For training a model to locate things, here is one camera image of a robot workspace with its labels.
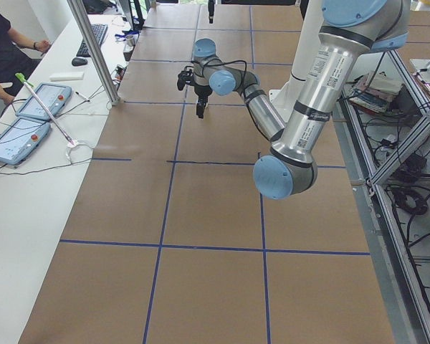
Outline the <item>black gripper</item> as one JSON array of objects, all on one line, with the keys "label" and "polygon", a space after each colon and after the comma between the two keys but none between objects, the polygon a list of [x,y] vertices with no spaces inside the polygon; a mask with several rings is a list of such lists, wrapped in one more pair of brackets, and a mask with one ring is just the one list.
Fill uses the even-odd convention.
[{"label": "black gripper", "polygon": [[[214,23],[214,0],[208,0],[208,13],[209,13],[209,23]],[[198,102],[196,103],[196,116],[200,119],[204,118],[204,112],[207,106],[207,101],[209,96],[212,94],[213,90],[209,85],[194,85],[194,91],[198,97]]]}]

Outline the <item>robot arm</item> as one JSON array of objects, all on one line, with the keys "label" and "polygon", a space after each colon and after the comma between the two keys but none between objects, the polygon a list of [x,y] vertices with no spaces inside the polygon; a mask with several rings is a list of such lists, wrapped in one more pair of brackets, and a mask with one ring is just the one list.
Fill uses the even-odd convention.
[{"label": "robot arm", "polygon": [[359,56],[403,46],[408,36],[409,1],[310,1],[304,17],[294,68],[303,70],[298,94],[286,84],[267,95],[258,77],[216,55],[210,39],[193,46],[193,85],[202,116],[211,93],[236,92],[270,153],[255,164],[257,190],[270,199],[285,199],[308,190],[317,179],[312,149],[329,121],[335,103]]}]

